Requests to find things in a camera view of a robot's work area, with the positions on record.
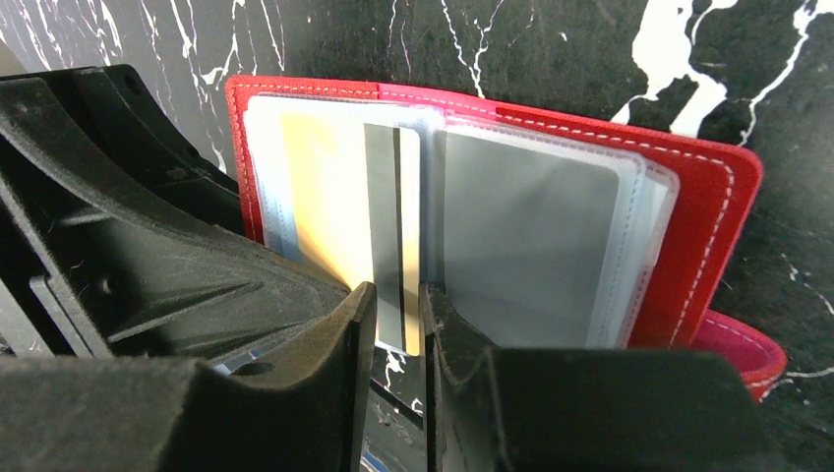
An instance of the red wallet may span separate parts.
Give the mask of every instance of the red wallet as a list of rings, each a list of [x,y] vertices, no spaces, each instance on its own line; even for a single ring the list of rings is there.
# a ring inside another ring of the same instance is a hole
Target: red wallet
[[[707,308],[761,183],[762,166],[751,151],[443,90],[236,76],[226,84],[226,98],[240,199],[247,235],[261,243],[261,210],[243,126],[249,98],[261,92],[429,104],[446,115],[506,123],[639,152],[676,172],[681,187],[629,347],[690,347],[718,352],[739,370],[754,398],[761,398],[785,369],[785,353],[773,340]]]

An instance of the red leather edge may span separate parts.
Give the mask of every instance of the red leather edge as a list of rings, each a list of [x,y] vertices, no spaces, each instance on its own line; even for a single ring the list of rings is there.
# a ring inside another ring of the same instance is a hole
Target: red leather edge
[[[247,234],[262,243],[261,211],[242,120],[249,98],[265,91],[431,105],[450,115],[473,116],[609,148],[637,151],[670,168],[681,179],[681,192],[629,347],[688,347],[696,332],[700,336],[698,342],[709,345],[708,337],[716,331],[703,325],[715,326],[716,322],[713,318],[707,318],[705,324],[701,321],[761,184],[761,163],[751,151],[443,90],[352,81],[235,76],[226,84],[226,98],[241,205]],[[737,325],[732,331],[724,330],[725,336],[727,333],[735,335],[739,342],[746,337],[757,338],[745,334]],[[779,359],[775,351],[772,355]],[[739,366],[738,359],[728,358]],[[751,393],[767,388],[766,381],[773,382],[777,371],[784,369],[784,364],[779,362],[774,366],[770,370],[743,370],[745,381],[750,380]],[[760,376],[771,372],[773,375],[768,378]]]

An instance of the card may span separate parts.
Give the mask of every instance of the card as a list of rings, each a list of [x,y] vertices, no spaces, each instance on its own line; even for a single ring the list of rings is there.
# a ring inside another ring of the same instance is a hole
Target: card
[[[449,299],[500,345],[585,347],[620,176],[484,138],[447,133]]]
[[[419,346],[417,132],[287,107],[246,119],[267,245],[348,288],[374,282],[378,343]]]

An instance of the card holder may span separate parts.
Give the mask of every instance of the card holder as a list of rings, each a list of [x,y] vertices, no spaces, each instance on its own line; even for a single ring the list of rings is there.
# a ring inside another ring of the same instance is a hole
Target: card holder
[[[235,77],[228,82],[226,90],[248,234],[261,242],[264,241],[264,222],[256,187],[258,179],[254,174],[243,114],[251,106],[250,98],[265,92],[291,95],[302,101],[311,101],[308,98],[361,99],[374,103],[367,106],[385,103],[431,107],[440,110],[445,119],[511,125],[575,142],[636,152],[648,162],[646,182],[664,178],[663,175],[656,177],[653,172],[656,164],[657,168],[668,169],[668,175],[677,176],[680,190],[662,245],[657,244],[657,233],[648,241],[639,238],[648,250],[637,272],[638,288],[628,294],[628,305],[632,308],[626,311],[623,322],[625,331],[633,324],[628,345],[687,347],[695,340],[695,347],[709,348],[727,356],[742,371],[753,396],[768,388],[785,367],[784,353],[772,340],[749,326],[735,321],[738,325],[731,325],[724,319],[715,318],[723,316],[706,311],[761,181],[760,163],[746,149],[425,88],[317,79]],[[431,165],[421,167],[421,190],[425,190],[433,172],[436,169]],[[640,195],[646,201],[651,200],[648,194]],[[661,207],[665,201],[657,200],[660,202],[657,205]],[[426,211],[423,208],[420,211],[423,213],[421,224],[431,223]],[[654,213],[649,214],[642,217],[651,220]],[[660,216],[654,218],[655,226],[662,227]],[[429,242],[421,245],[421,254],[432,251]],[[437,270],[432,267],[431,259],[425,260],[425,266],[421,267],[421,273]],[[638,311],[633,309],[636,306],[640,307]],[[716,332],[725,334],[721,342],[711,342]]]
[[[647,177],[639,154],[438,120],[429,108],[250,101],[244,121],[267,245],[349,287],[374,281],[384,347],[419,345],[408,337],[417,335],[421,281],[443,284],[460,313],[504,346],[625,347],[626,305],[639,299],[658,221],[649,213],[664,185]],[[431,141],[439,145],[421,148]],[[401,165],[410,155],[411,175]],[[420,185],[421,165],[440,169],[431,171],[438,178]],[[422,257],[421,240],[431,248]],[[424,261],[435,269],[419,274]]]

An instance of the gray card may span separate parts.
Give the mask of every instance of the gray card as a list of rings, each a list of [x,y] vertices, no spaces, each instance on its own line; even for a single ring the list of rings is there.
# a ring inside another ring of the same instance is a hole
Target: gray card
[[[365,125],[371,253],[377,285],[377,339],[404,349],[399,140],[398,128]]]
[[[619,186],[604,165],[447,133],[454,306],[500,345],[584,347]]]

